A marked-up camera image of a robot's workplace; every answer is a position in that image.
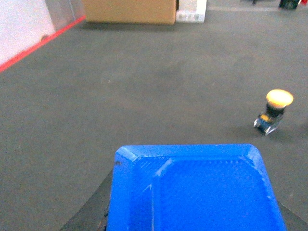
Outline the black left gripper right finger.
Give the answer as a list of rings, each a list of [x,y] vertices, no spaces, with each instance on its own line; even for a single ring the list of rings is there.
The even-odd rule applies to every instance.
[[[308,224],[304,220],[280,202],[278,205],[288,231],[308,231]]]

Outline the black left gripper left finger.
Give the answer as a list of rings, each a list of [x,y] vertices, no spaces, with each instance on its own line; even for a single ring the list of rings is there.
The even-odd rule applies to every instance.
[[[112,174],[108,173],[90,199],[60,230],[105,231],[107,229]]]

